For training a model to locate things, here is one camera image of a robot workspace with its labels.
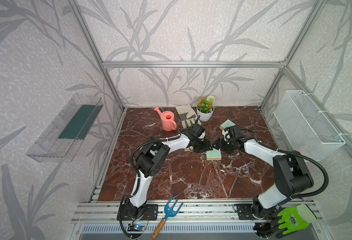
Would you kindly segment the mint drawer jewelry box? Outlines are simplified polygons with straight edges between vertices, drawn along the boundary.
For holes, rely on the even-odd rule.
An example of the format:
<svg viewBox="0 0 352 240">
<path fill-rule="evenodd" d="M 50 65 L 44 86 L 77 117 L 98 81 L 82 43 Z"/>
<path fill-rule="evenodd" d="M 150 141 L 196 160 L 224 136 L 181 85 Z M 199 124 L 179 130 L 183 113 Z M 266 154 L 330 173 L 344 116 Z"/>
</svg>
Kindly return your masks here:
<svg viewBox="0 0 352 240">
<path fill-rule="evenodd" d="M 212 150 L 206 152 L 207 161 L 221 161 L 221 159 L 222 159 L 221 150 L 217 150 L 213 148 Z"/>
</svg>

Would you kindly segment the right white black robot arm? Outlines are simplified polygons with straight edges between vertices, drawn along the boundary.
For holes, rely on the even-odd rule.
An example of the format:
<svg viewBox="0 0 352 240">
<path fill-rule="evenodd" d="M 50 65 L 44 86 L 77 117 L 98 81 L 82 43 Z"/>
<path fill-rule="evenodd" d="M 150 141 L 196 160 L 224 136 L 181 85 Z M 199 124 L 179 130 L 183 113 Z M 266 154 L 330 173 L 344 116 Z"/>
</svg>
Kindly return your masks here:
<svg viewBox="0 0 352 240">
<path fill-rule="evenodd" d="M 256 135 L 252 137 L 244 135 L 244 131 L 253 133 L 252 130 L 242 129 L 237 125 L 225 128 L 222 131 L 223 137 L 217 139 L 213 147 L 227 154 L 232 154 L 235 150 L 243 151 L 273 167 L 274 184 L 254 198 L 255 212 L 265 212 L 290 200 L 316 196 L 326 190 L 329 185 L 329 175 L 319 162 L 298 151 L 285 151 L 272 147 L 258 140 Z M 314 179 L 307 162 L 312 163 L 322 172 L 323 183 L 317 190 L 303 193 L 314 187 Z"/>
</svg>

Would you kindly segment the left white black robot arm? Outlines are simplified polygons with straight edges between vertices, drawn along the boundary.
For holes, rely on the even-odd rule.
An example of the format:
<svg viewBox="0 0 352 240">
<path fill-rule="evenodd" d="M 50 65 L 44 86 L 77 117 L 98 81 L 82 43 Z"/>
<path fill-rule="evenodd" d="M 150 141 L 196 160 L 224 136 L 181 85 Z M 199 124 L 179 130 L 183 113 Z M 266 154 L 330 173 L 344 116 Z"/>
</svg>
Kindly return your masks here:
<svg viewBox="0 0 352 240">
<path fill-rule="evenodd" d="M 204 127 L 197 122 L 176 136 L 151 137 L 134 150 L 130 157 L 130 164 L 136 172 L 136 179 L 132 193 L 122 198 L 122 206 L 130 214 L 134 217 L 144 214 L 152 178 L 162 169 L 169 153 L 187 148 L 192 148 L 196 153 L 212 149 Z"/>
</svg>

